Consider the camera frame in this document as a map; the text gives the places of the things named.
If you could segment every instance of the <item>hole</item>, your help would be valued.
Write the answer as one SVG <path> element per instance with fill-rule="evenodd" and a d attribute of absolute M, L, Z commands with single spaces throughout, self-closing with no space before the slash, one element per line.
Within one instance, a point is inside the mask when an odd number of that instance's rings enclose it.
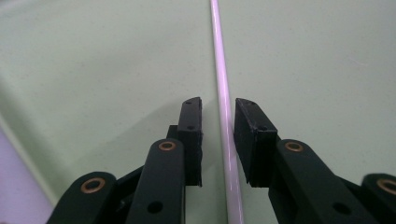
<path fill-rule="evenodd" d="M 396 181 L 391 179 L 379 179 L 376 184 L 387 193 L 396 195 Z"/>
<path fill-rule="evenodd" d="M 161 210 L 163 210 L 163 204 L 161 202 L 152 202 L 148 205 L 148 211 L 151 214 L 159 213 Z"/>
<path fill-rule="evenodd" d="M 162 142 L 158 145 L 160 150 L 169 151 L 176 147 L 176 144 L 173 142 Z"/>
<path fill-rule="evenodd" d="M 296 142 L 288 142 L 285 144 L 285 148 L 287 148 L 290 151 L 295 151 L 295 152 L 300 152 L 303 151 L 303 146 Z"/>
<path fill-rule="evenodd" d="M 394 183 L 385 183 L 384 185 L 387 189 L 396 191 L 396 185 Z"/>
<path fill-rule="evenodd" d="M 344 205 L 343 203 L 334 203 L 332 205 L 332 208 L 334 208 L 335 211 L 337 211 L 338 213 L 344 214 L 344 215 L 350 215 L 351 211 L 350 209 Z"/>
<path fill-rule="evenodd" d="M 81 185 L 83 193 L 95 193 L 105 186 L 106 181 L 101 177 L 91 178 Z"/>
<path fill-rule="evenodd" d="M 85 188 L 86 188 L 86 189 L 96 189 L 97 187 L 99 187 L 99 185 L 100 185 L 100 182 L 97 181 L 97 180 L 95 180 L 95 181 L 92 181 L 92 182 L 88 183 L 88 184 L 85 186 Z"/>
<path fill-rule="evenodd" d="M 169 147 L 172 147 L 172 144 L 170 144 L 170 143 L 164 143 L 164 144 L 163 144 L 163 147 L 164 147 L 164 148 L 169 148 Z"/>
<path fill-rule="evenodd" d="M 295 143 L 291 143 L 291 144 L 289 144 L 289 147 L 291 147 L 291 148 L 293 148 L 293 149 L 297 149 L 297 148 L 300 147 L 300 145 L 295 144 Z"/>

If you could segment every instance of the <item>mounting hole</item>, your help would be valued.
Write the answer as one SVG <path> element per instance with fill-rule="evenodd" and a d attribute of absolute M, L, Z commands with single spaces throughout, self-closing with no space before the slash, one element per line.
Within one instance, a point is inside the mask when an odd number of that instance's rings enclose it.
<path fill-rule="evenodd" d="M 161 202 L 152 202 L 148 205 L 148 211 L 151 214 L 157 214 L 163 210 L 163 204 Z"/>
<path fill-rule="evenodd" d="M 287 148 L 290 151 L 295 151 L 295 152 L 300 152 L 303 151 L 303 146 L 296 142 L 288 142 L 285 144 L 285 148 Z"/>
<path fill-rule="evenodd" d="M 334 203 L 332 205 L 332 208 L 337 211 L 338 213 L 344 214 L 344 215 L 350 215 L 352 211 L 344 205 L 343 203 Z"/>
<path fill-rule="evenodd" d="M 102 177 L 95 177 L 85 181 L 81 185 L 83 193 L 95 193 L 105 186 L 106 181 Z"/>
<path fill-rule="evenodd" d="M 391 179 L 379 179 L 376 184 L 384 191 L 396 195 L 396 181 Z"/>
<path fill-rule="evenodd" d="M 162 142 L 160 143 L 160 145 L 158 146 L 158 148 L 160 150 L 164 150 L 164 151 L 169 151 L 172 150 L 176 147 L 176 144 L 173 142 Z"/>

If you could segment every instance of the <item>rod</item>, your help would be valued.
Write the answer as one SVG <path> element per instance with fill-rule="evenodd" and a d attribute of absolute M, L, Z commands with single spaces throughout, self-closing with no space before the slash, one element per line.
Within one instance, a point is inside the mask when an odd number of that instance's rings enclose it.
<path fill-rule="evenodd" d="M 241 191 L 236 160 L 235 143 L 233 142 L 233 125 L 228 90 L 227 72 L 224 61 L 224 49 L 221 35 L 218 0 L 211 0 L 212 27 L 218 79 L 219 116 L 221 142 L 223 148 L 224 177 L 227 196 L 227 217 L 230 224 L 243 224 Z"/>

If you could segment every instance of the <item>brass ring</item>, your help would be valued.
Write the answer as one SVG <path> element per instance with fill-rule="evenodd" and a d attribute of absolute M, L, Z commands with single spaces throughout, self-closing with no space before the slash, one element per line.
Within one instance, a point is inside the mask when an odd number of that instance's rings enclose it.
<path fill-rule="evenodd" d="M 99 182 L 99 185 L 94 187 L 94 188 L 89 188 L 89 184 L 91 184 L 92 182 Z M 102 177 L 94 177 L 91 178 L 87 181 L 85 181 L 82 185 L 81 185 L 81 191 L 83 193 L 95 193 L 96 191 L 99 191 L 100 189 L 102 189 L 105 186 L 106 181 L 102 178 Z"/>
<path fill-rule="evenodd" d="M 285 144 L 285 148 L 287 148 L 290 151 L 295 151 L 295 152 L 301 152 L 304 150 L 303 146 L 296 142 L 288 142 Z"/>
<path fill-rule="evenodd" d="M 386 191 L 387 193 L 396 195 L 396 181 L 394 180 L 390 180 L 390 179 L 378 179 L 376 181 L 376 184 L 384 191 Z"/>
<path fill-rule="evenodd" d="M 158 146 L 158 148 L 163 151 L 170 151 L 172 149 L 175 149 L 175 147 L 176 147 L 176 144 L 174 142 L 162 142 Z"/>

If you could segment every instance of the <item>table surface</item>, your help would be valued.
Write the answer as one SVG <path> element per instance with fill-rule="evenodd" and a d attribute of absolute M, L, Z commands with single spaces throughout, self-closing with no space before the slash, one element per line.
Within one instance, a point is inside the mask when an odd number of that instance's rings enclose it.
<path fill-rule="evenodd" d="M 354 183 L 396 175 L 395 1 L 219 7 L 232 101 Z M 186 189 L 186 223 L 226 223 L 209 1 L 0 3 L 0 124 L 52 203 L 81 175 L 143 165 L 194 96 L 204 186 Z M 246 223 L 276 223 L 267 190 L 240 179 Z"/>

